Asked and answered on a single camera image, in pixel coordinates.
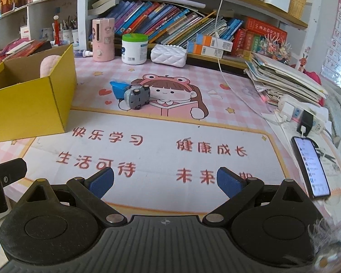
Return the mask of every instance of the black charger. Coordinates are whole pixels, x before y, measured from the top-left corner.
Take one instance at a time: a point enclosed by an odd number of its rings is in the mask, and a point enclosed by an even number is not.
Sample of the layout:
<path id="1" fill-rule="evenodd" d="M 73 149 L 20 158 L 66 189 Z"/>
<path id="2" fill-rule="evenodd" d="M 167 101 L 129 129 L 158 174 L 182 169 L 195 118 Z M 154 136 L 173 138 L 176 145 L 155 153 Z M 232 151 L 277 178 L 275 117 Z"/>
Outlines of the black charger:
<path id="1" fill-rule="evenodd" d="M 306 110 L 304 110 L 299 119 L 297 132 L 299 132 L 302 136 L 305 137 L 311 131 L 312 126 L 313 126 L 313 115 L 307 112 Z"/>

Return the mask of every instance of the toy car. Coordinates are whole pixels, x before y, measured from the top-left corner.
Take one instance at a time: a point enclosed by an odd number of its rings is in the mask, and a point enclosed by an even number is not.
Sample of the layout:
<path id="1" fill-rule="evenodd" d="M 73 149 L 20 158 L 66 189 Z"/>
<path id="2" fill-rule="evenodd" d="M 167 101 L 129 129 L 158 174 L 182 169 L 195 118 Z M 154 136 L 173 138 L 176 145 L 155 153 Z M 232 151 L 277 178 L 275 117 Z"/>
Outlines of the toy car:
<path id="1" fill-rule="evenodd" d="M 141 106 L 149 104 L 149 85 L 131 87 L 125 91 L 124 99 L 131 109 L 139 110 Z"/>

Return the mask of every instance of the round black disc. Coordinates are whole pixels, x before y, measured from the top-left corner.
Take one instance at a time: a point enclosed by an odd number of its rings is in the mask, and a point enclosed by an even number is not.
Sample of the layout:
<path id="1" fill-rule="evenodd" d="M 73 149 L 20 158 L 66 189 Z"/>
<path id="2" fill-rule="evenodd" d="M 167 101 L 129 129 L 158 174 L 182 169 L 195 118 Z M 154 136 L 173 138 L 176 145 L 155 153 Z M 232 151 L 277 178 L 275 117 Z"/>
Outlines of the round black disc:
<path id="1" fill-rule="evenodd" d="M 288 211 L 268 205 L 248 209 L 232 223 L 232 237 L 246 254 L 266 265 L 296 265 L 288 257 L 310 261 L 313 251 L 307 222 L 303 214 Z"/>
<path id="2" fill-rule="evenodd" d="M 88 212 L 60 203 L 36 201 L 13 209 L 0 228 L 0 243 L 10 258 L 54 265 L 89 249 L 98 224 Z"/>

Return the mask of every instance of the smartphone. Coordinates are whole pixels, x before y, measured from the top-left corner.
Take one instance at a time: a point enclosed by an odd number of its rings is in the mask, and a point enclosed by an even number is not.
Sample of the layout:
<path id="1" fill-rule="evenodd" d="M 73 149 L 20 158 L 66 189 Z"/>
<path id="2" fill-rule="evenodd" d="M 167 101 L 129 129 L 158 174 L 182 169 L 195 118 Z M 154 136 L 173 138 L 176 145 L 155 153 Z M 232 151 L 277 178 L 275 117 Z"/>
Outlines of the smartphone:
<path id="1" fill-rule="evenodd" d="M 311 199 L 325 199 L 331 195 L 321 161 L 309 138 L 292 137 L 293 150 L 306 182 Z"/>

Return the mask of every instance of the blue gripper pad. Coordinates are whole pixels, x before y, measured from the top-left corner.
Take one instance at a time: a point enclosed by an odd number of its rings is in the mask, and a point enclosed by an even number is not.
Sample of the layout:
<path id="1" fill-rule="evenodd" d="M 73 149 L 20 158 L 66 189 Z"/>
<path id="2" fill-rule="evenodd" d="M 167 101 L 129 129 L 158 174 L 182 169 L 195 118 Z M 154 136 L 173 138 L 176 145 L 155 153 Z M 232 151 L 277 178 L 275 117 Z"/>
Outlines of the blue gripper pad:
<path id="1" fill-rule="evenodd" d="M 84 185 L 91 193 L 101 199 L 114 185 L 114 171 L 110 167 L 106 167 L 86 180 Z"/>
<path id="2" fill-rule="evenodd" d="M 234 197 L 237 193 L 246 186 L 246 180 L 240 178 L 237 174 L 228 170 L 226 167 L 221 167 L 217 171 L 217 185 L 229 197 Z"/>

